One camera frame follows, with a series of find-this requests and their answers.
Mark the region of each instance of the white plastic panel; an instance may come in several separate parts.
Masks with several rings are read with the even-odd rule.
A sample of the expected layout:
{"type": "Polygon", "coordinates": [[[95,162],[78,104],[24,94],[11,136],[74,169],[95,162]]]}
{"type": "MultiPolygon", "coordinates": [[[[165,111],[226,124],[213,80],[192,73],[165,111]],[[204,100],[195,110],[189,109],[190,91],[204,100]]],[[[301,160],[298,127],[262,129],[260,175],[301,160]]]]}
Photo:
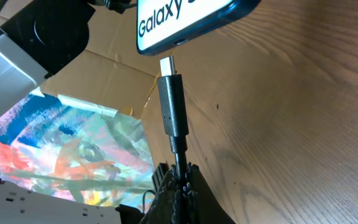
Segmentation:
{"type": "Polygon", "coordinates": [[[6,35],[0,35],[0,116],[41,85],[48,72],[6,35]]]}
{"type": "Polygon", "coordinates": [[[114,207],[97,207],[0,184],[0,224],[121,224],[114,207]]]}

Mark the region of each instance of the smartphone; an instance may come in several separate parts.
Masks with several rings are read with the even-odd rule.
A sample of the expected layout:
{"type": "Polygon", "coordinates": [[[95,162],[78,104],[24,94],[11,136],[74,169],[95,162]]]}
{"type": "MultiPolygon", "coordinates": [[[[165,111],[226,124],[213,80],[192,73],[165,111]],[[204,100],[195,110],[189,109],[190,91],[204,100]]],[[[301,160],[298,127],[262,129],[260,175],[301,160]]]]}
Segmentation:
{"type": "Polygon", "coordinates": [[[236,21],[260,0],[137,0],[137,50],[160,52],[236,21]]]}

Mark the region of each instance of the cardboard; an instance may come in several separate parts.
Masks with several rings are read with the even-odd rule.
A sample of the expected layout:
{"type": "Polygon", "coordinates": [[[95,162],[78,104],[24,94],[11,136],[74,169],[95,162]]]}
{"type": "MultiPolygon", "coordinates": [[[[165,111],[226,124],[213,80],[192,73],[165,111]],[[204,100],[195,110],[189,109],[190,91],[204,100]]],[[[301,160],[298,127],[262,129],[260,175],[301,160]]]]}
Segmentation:
{"type": "MultiPolygon", "coordinates": [[[[0,13],[0,25],[30,2],[8,1],[0,13]]],[[[128,9],[123,15],[104,6],[94,8],[96,12],[88,23],[86,50],[48,79],[41,90],[130,111],[138,118],[159,75],[159,60],[167,54],[156,57],[138,54],[136,8],[128,9]]]]}

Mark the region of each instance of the wooden table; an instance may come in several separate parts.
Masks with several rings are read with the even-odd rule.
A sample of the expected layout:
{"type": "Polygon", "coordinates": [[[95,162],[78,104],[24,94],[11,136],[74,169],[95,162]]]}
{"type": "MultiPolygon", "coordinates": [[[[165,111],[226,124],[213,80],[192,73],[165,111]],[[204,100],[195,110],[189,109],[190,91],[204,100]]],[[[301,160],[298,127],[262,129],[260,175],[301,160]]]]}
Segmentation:
{"type": "MultiPolygon", "coordinates": [[[[237,223],[358,223],[358,1],[263,1],[174,51],[198,164],[237,223]]],[[[142,115],[174,163],[157,88],[142,115]]]]}

